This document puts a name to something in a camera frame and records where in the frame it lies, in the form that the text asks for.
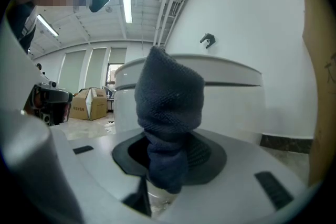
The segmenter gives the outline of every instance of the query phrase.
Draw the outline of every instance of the cardboard box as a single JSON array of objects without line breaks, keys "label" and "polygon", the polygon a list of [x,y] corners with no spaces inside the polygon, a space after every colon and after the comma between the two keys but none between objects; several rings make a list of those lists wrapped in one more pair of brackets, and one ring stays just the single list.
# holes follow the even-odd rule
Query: cardboard box
[{"label": "cardboard box", "polygon": [[318,119],[309,154],[309,185],[324,179],[336,152],[336,18],[328,0],[304,0],[303,40],[318,88]]},{"label": "cardboard box", "polygon": [[84,89],[72,99],[70,118],[93,121],[105,117],[106,113],[107,98],[104,89]]}]

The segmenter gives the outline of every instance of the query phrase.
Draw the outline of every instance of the black device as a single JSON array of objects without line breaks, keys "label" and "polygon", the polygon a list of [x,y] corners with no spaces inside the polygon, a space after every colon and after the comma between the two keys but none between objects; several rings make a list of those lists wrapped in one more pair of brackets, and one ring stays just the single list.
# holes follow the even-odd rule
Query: black device
[{"label": "black device", "polygon": [[53,81],[36,84],[29,96],[34,115],[49,126],[69,120],[72,94],[56,88],[56,85]]}]

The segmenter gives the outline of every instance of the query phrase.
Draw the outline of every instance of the ceiling light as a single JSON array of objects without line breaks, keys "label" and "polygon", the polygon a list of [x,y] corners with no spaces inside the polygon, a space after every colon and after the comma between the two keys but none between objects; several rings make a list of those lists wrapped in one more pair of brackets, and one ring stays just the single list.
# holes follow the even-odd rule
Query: ceiling light
[{"label": "ceiling light", "polygon": [[125,11],[125,20],[126,23],[132,23],[132,8],[131,8],[131,0],[123,0],[124,2],[124,11]]},{"label": "ceiling light", "polygon": [[47,23],[46,20],[41,16],[41,14],[37,15],[37,19],[55,36],[58,37],[58,33]]}]

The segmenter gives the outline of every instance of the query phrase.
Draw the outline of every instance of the tile floor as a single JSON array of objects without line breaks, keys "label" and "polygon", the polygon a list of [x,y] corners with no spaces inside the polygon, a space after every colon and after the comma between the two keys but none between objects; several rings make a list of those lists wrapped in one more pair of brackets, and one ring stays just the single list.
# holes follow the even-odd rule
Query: tile floor
[{"label": "tile floor", "polygon": [[273,157],[286,165],[305,185],[308,184],[309,174],[309,155],[290,151],[273,150],[272,148],[262,147]]},{"label": "tile floor", "polygon": [[107,135],[108,133],[116,133],[114,126],[105,126],[108,124],[108,121],[114,121],[114,117],[111,112],[108,112],[106,117],[96,119],[94,121],[69,118],[68,122],[55,125],[52,128],[61,129],[68,140],[94,138]]},{"label": "tile floor", "polygon": [[[114,121],[113,114],[110,112],[106,117],[94,121],[69,118],[68,122],[53,126],[52,128],[63,130],[68,140],[85,137],[94,138],[116,132],[114,126],[106,127],[108,121]],[[308,154],[278,151],[266,147],[263,147],[263,149],[286,165],[296,173],[305,184],[307,184],[309,172]],[[148,192],[153,218],[160,215],[160,213],[162,213],[176,197],[176,195],[171,195],[164,190],[154,187],[151,183],[148,183]]]}]

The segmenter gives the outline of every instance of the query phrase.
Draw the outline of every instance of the ceiling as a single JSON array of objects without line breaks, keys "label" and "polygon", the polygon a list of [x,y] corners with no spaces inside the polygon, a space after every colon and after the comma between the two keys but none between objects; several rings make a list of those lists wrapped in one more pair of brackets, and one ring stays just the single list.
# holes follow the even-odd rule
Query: ceiling
[{"label": "ceiling", "polygon": [[59,34],[54,37],[37,20],[30,56],[103,41],[144,41],[164,45],[185,0],[132,0],[131,24],[125,22],[123,1],[110,0],[92,13],[81,6],[38,7],[38,14]]},{"label": "ceiling", "polygon": [[[132,0],[133,23],[124,18],[122,0],[111,0],[105,7],[92,13],[86,7],[74,12],[72,6],[38,7],[38,13],[58,32],[54,37],[37,21],[30,47],[33,58],[80,44],[100,41],[149,41],[153,42],[161,3],[159,0]],[[165,25],[164,43],[172,26],[173,17]]]}]

